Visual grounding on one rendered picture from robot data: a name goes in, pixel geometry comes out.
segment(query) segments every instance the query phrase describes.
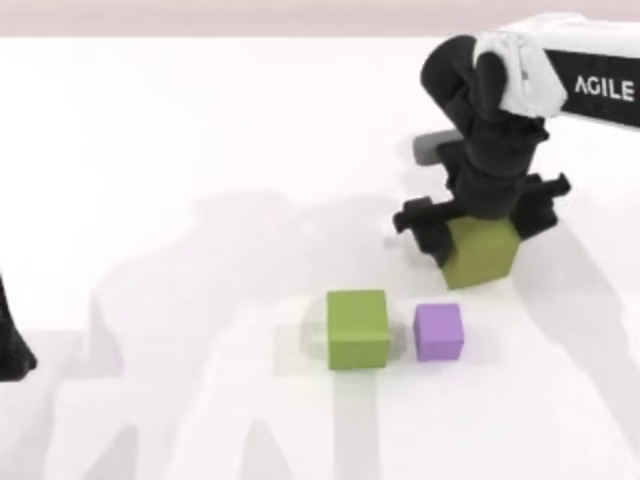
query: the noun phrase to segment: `cube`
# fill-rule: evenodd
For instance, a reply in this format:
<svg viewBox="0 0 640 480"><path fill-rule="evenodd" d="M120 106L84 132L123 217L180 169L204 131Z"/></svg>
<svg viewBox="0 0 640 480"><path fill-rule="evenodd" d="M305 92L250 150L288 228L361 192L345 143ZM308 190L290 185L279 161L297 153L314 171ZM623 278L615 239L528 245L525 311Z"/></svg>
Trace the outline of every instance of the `cube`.
<svg viewBox="0 0 640 480"><path fill-rule="evenodd" d="M391 334L385 293L380 290L327 294L329 368L383 368Z"/></svg>
<svg viewBox="0 0 640 480"><path fill-rule="evenodd" d="M460 307L423 304L416 307L413 323L418 361L457 360L464 346Z"/></svg>
<svg viewBox="0 0 640 480"><path fill-rule="evenodd" d="M471 217L448 222L454 249L442 266L450 289L466 288L509 275L520 236L509 219Z"/></svg>

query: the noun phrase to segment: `white background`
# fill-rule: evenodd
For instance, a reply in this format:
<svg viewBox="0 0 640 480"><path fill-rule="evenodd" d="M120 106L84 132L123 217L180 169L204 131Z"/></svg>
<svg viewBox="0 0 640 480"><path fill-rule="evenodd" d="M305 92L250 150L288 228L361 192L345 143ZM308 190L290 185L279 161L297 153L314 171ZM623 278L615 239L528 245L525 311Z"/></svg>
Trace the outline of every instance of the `white background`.
<svg viewBox="0 0 640 480"><path fill-rule="evenodd" d="M433 39L3 40L0 255L41 366L7 480L637 480L640 135L562 118L563 223L449 293L391 216L445 199ZM326 369L323 295L384 288L393 358ZM418 365L420 302L464 356Z"/></svg>

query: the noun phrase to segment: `black sign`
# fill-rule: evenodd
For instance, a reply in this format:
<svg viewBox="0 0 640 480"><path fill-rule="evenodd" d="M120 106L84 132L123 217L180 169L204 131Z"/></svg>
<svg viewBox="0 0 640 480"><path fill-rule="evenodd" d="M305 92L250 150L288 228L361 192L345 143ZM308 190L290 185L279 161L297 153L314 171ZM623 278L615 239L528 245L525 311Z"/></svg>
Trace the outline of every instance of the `black sign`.
<svg viewBox="0 0 640 480"><path fill-rule="evenodd" d="M640 59L546 53L569 94L564 112L640 127Z"/></svg>

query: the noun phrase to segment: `purple cube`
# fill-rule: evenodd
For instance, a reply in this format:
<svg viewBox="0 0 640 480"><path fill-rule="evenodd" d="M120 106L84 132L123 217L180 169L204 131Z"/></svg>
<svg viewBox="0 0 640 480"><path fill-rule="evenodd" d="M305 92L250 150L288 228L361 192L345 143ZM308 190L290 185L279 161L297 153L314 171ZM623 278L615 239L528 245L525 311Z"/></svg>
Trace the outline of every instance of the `purple cube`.
<svg viewBox="0 0 640 480"><path fill-rule="evenodd" d="M460 358L464 345L464 330L458 305L418 305L413 332L419 362Z"/></svg>

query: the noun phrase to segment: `green cube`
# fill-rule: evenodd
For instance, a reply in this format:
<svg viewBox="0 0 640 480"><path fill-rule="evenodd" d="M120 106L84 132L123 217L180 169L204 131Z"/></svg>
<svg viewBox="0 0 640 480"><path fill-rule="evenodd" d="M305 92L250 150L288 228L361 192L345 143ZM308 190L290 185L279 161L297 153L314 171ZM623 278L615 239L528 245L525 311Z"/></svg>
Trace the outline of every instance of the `green cube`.
<svg viewBox="0 0 640 480"><path fill-rule="evenodd" d="M520 246L520 236L510 220L470 217L448 222L454 250L442 267L450 289L498 280L509 275Z"/></svg>
<svg viewBox="0 0 640 480"><path fill-rule="evenodd" d="M391 334L384 291L329 292L327 310L331 370L387 365Z"/></svg>

